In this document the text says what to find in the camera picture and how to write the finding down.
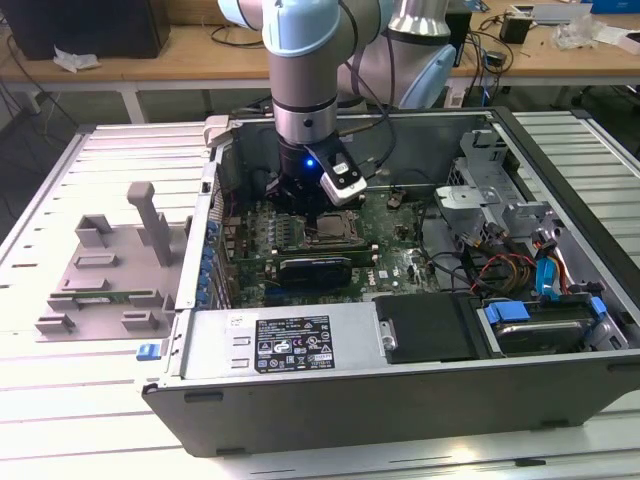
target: metal slatted table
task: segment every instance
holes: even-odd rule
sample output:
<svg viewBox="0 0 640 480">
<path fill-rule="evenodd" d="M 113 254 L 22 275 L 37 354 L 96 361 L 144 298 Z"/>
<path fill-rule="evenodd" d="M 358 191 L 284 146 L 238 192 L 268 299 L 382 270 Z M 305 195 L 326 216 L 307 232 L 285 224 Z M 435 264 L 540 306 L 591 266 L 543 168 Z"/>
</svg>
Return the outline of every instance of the metal slatted table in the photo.
<svg viewBox="0 0 640 480">
<path fill-rule="evenodd" d="M 616 213 L 624 207 L 634 214 L 640 180 L 625 170 L 629 159 L 615 142 L 566 113 L 518 118 L 581 194 L 591 195 L 590 205 L 602 210 L 621 243 L 640 235 L 640 221 Z M 550 122 L 555 126 L 549 128 Z M 125 198 L 132 180 L 154 182 L 154 201 L 169 222 L 181 223 L 191 213 L 209 156 L 202 126 L 109 126 L 78 134 L 0 248 L 0 478 L 640 475 L 640 393 L 623 397 L 580 428 L 196 459 L 140 398 L 139 386 L 159 368 L 135 360 L 140 340 L 35 343 L 33 323 L 75 249 L 73 230 L 81 214 L 105 213 L 112 225 L 139 224 Z M 566 130 L 552 138 L 560 127 Z M 588 177 L 582 169 L 589 167 L 600 175 Z M 532 458 L 542 462 L 527 468 L 515 462 Z"/>
</svg>

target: motherboard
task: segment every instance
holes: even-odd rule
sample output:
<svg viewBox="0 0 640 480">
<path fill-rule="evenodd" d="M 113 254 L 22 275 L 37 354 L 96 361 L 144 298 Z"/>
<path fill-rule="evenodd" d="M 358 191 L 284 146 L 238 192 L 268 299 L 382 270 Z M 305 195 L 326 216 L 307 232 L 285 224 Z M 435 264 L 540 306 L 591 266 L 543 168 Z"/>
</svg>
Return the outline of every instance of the motherboard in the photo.
<svg viewBox="0 0 640 480">
<path fill-rule="evenodd" d="M 389 204 L 368 193 L 358 209 L 315 219 L 246 204 L 224 221 L 236 308 L 371 301 L 439 291 L 418 247 L 420 203 Z"/>
</svg>

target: power supply label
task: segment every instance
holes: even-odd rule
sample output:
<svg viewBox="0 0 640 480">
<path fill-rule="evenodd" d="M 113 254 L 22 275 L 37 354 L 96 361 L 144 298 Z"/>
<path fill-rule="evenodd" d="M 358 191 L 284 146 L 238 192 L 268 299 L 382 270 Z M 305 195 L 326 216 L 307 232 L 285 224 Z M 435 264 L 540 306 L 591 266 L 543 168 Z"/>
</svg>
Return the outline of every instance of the power supply label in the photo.
<svg viewBox="0 0 640 480">
<path fill-rule="evenodd" d="M 255 358 L 258 373 L 335 368 L 329 317 L 258 320 Z"/>
</svg>

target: desk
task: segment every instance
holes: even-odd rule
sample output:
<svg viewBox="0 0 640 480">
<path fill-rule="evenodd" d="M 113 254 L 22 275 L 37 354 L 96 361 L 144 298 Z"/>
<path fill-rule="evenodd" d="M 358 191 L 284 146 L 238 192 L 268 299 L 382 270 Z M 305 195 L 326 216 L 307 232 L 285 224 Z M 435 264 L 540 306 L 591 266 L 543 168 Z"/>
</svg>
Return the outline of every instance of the desk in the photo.
<svg viewBox="0 0 640 480">
<path fill-rule="evenodd" d="M 131 123 L 146 123 L 139 98 L 141 91 L 269 87 L 265 50 L 218 45 L 209 38 L 212 28 L 206 27 L 205 30 L 202 26 L 174 25 L 158 58 L 100 59 L 100 68 L 76 74 L 63 70 L 52 61 L 29 61 L 21 52 L 18 58 L 47 91 L 116 91 L 122 95 Z M 251 42 L 259 40 L 260 35 L 235 28 L 228 38 L 234 42 Z M 0 76 L 11 91 L 37 90 L 9 55 L 4 38 L 0 39 Z"/>
<path fill-rule="evenodd" d="M 499 15 L 512 5 L 512 0 L 488 0 L 491 11 L 473 15 L 472 28 L 477 29 L 483 20 Z M 526 4 L 552 3 L 552 0 L 527 1 Z M 639 15 L 597 15 L 613 27 L 640 29 Z M 640 57 L 631 55 L 619 47 L 599 43 L 596 48 L 559 50 L 551 41 L 553 27 L 539 26 L 532 29 L 523 45 L 510 45 L 513 66 L 501 79 L 505 86 L 570 86 L 570 85 L 626 85 L 640 83 Z M 487 33 L 498 36 L 500 25 L 492 26 Z M 505 51 L 500 44 L 483 38 L 487 49 Z M 460 68 L 449 79 L 448 106 L 458 107 L 475 72 L 475 56 L 467 48 Z"/>
<path fill-rule="evenodd" d="M 474 28 L 511 4 L 511 0 L 488 0 L 489 13 L 474 14 Z M 640 28 L 640 15 L 599 15 L 612 26 Z M 122 95 L 132 123 L 144 123 L 146 116 L 139 100 L 145 90 L 216 90 L 230 88 L 268 88 L 269 66 L 263 49 L 241 50 L 213 43 L 207 27 L 173 26 L 160 56 L 150 60 L 101 59 L 102 67 L 72 74 L 51 61 L 21 62 L 30 75 L 48 91 L 117 91 Z M 497 34 L 498 27 L 488 30 Z M 606 44 L 595 49 L 562 52 L 552 45 L 551 28 L 538 27 L 522 46 L 514 46 L 514 63 L 501 79 L 501 85 L 622 85 L 640 83 L 640 57 Z M 229 39 L 255 41 L 259 34 L 232 29 Z M 492 49 L 500 49 L 498 44 Z M 475 72 L 475 59 L 465 54 L 461 65 L 448 81 L 449 107 L 459 107 Z M 33 91 L 9 56 L 4 40 L 0 42 L 0 75 L 12 91 Z"/>
</svg>

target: floor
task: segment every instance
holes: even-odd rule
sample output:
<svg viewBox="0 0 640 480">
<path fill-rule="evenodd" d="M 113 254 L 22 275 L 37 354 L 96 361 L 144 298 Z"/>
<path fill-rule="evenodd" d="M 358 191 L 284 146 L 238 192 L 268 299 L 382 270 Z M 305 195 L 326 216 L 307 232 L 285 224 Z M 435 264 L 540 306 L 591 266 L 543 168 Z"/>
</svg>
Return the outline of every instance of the floor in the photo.
<svg viewBox="0 0 640 480">
<path fill-rule="evenodd" d="M 496 105 L 512 111 L 545 111 L 557 95 L 551 87 L 512 88 L 500 93 Z M 560 109 L 572 109 L 570 100 L 579 89 L 572 88 Z M 228 113 L 264 97 L 265 90 L 211 92 L 215 113 Z M 29 116 L 18 114 L 0 132 L 0 241 L 9 233 L 39 188 L 49 169 L 55 164 L 75 128 L 44 97 L 39 98 L 42 112 Z M 145 92 L 142 101 L 152 122 L 184 122 L 204 119 L 203 97 L 199 91 Z M 80 124 L 128 123 L 121 97 L 116 93 L 69 93 L 59 97 L 60 105 Z M 597 87 L 583 97 L 586 109 L 620 143 L 632 153 L 640 153 L 640 112 L 630 97 L 611 87 Z M 470 106 L 480 105 L 480 97 L 472 95 Z"/>
</svg>

